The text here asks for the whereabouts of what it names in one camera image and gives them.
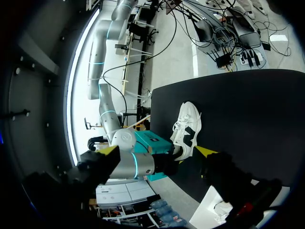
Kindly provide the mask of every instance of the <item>shoelace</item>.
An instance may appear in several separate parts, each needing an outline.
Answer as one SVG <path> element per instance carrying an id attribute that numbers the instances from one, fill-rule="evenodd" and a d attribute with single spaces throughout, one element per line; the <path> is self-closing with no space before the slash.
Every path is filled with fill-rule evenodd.
<path id="1" fill-rule="evenodd" d="M 178 118 L 177 122 L 175 122 L 175 124 L 173 125 L 173 131 L 176 128 L 179 128 L 179 129 L 183 128 L 183 130 L 184 130 L 184 127 L 188 123 L 189 120 L 190 120 L 189 114 L 186 114 L 185 116 L 183 116 L 181 118 Z"/>

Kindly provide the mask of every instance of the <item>desk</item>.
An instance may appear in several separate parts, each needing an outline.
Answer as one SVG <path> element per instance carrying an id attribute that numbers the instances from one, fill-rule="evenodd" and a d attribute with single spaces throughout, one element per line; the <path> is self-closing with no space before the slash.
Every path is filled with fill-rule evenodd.
<path id="1" fill-rule="evenodd" d="M 170 141 L 182 102 L 202 113 L 199 146 L 225 151 L 254 179 L 278 178 L 291 186 L 305 152 L 305 74 L 261 69 L 200 77 L 152 93 L 151 130 Z M 197 155 L 170 178 L 201 202 L 208 185 L 196 176 Z"/>

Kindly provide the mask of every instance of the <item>shelf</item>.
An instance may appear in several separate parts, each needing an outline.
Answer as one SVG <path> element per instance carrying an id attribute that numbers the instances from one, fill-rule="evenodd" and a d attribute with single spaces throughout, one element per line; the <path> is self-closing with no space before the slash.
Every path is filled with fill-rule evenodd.
<path id="1" fill-rule="evenodd" d="M 130 215 L 126 215 L 126 216 L 118 216 L 118 217 L 104 217 L 102 219 L 124 219 L 124 218 L 130 218 L 130 217 L 136 217 L 136 216 L 141 216 L 141 215 L 145 215 L 148 213 L 152 213 L 154 212 L 154 209 L 148 210 L 148 211 L 143 211 L 143 212 L 139 212 L 139 213 L 134 213 L 134 214 L 130 214 Z"/>

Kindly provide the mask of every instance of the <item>black table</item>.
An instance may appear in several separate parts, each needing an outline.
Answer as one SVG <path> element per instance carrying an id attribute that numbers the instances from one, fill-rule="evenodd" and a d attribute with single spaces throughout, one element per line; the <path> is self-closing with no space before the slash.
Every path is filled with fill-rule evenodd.
<path id="1" fill-rule="evenodd" d="M 202 113 L 199 146 L 225 151 L 255 179 L 278 178 L 292 186 L 305 152 L 305 74 L 251 70 L 183 81 L 155 89 L 151 130 L 170 141 L 182 102 Z M 201 202 L 208 186 L 198 177 L 197 156 L 171 179 Z"/>

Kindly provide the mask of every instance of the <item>white floor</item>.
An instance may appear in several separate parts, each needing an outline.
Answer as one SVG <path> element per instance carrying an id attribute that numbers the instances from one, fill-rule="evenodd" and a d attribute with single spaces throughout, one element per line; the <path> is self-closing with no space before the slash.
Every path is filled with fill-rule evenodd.
<path id="1" fill-rule="evenodd" d="M 281 15 L 277 15 L 269 9 L 266 0 L 261 0 L 261 2 L 268 13 L 269 19 L 254 9 L 253 11 L 256 16 L 254 21 L 264 22 L 269 20 L 276 25 L 278 30 L 288 25 L 288 22 L 286 22 Z M 182 14 L 175 11 L 175 16 L 185 29 Z M 151 47 L 150 51 L 152 51 L 153 54 L 156 54 L 164 49 L 171 40 L 174 33 L 175 21 L 173 16 L 166 15 L 165 10 L 161 10 L 159 13 L 157 13 L 153 24 L 159 33 L 156 34 L 154 38 L 155 44 Z M 257 26 L 261 29 L 264 28 L 261 23 L 257 23 Z M 195 37 L 193 26 L 189 21 L 188 28 L 190 35 Z M 273 25 L 270 25 L 270 29 L 275 30 L 276 28 Z M 292 26 L 289 25 L 285 30 L 278 31 L 276 34 L 285 35 L 289 42 L 273 42 L 273 45 L 278 49 L 279 52 L 283 53 L 286 51 L 287 46 L 289 45 L 291 49 L 291 56 L 283 57 L 273 50 L 266 51 L 270 68 L 290 69 L 305 72 L 302 48 L 297 40 Z M 261 30 L 261 40 L 265 42 L 268 41 L 267 30 Z M 148 61 L 144 70 L 145 80 L 143 82 L 143 94 L 147 91 L 146 88 L 153 90 L 172 83 L 208 75 L 209 68 L 214 66 L 207 66 L 207 64 L 204 62 L 194 62 L 193 53 L 194 51 L 192 50 L 192 43 L 189 37 L 186 36 L 181 29 L 181 26 L 178 24 L 175 38 L 168 49 L 166 49 L 166 51 L 164 51 L 158 57 Z M 151 101 L 148 101 L 144 106 L 151 106 L 150 102 Z M 193 213 L 199 206 L 197 201 L 183 192 L 169 178 L 151 182 L 151 186 L 156 193 L 160 194 L 161 197 L 164 198 L 169 205 L 171 205 L 173 209 L 176 210 L 187 221 L 190 220 Z"/>

